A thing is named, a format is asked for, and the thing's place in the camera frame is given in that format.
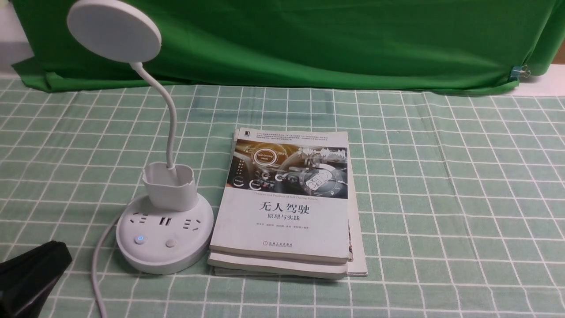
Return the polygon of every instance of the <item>pen holder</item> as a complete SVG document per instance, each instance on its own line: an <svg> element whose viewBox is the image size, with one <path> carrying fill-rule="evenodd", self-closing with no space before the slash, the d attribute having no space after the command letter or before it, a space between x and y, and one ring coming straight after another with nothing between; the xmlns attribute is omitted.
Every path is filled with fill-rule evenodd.
<svg viewBox="0 0 565 318"><path fill-rule="evenodd" d="M167 168L153 162L143 169L143 183L153 206L173 211L188 211L198 203L194 172L189 166Z"/></svg>

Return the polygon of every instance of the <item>table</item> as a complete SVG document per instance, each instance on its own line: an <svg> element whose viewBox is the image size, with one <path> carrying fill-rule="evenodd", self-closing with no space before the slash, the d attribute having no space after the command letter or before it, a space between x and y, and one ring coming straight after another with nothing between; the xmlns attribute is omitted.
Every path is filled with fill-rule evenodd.
<svg viewBox="0 0 565 318"><path fill-rule="evenodd" d="M565 315L565 97L169 86L176 161L217 212L236 127L349 133L368 277L164 277L109 238L111 317ZM146 87L48 94L0 79L0 260L49 240L74 258L42 317L97 317L100 234L163 161L168 116Z"/></svg>

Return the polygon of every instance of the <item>green backdrop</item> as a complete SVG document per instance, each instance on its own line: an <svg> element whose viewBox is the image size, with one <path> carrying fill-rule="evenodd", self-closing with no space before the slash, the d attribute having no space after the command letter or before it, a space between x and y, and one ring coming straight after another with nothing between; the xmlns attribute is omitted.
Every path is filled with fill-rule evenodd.
<svg viewBox="0 0 565 318"><path fill-rule="evenodd" d="M14 0L35 58L26 85L68 91L146 85L82 48L75 0ZM163 37L145 64L167 84L496 93L515 66L543 74L565 37L563 0L127 0Z"/></svg>

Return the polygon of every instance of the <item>power button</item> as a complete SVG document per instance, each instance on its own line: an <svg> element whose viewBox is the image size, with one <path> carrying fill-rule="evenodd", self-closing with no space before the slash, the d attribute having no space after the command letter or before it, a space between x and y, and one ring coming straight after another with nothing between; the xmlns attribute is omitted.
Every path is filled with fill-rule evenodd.
<svg viewBox="0 0 565 318"><path fill-rule="evenodd" d="M138 235L135 238L136 244L144 244L147 241L147 237L145 235Z"/></svg>

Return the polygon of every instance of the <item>publisher logo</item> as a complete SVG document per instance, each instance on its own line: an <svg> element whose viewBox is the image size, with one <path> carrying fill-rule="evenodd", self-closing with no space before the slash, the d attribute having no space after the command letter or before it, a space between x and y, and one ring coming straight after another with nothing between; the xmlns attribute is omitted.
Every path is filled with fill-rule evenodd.
<svg viewBox="0 0 565 318"><path fill-rule="evenodd" d="M263 241L263 245L269 245L272 247L290 247L292 248L292 243L287 243L287 242L267 242L267 241Z"/></svg>

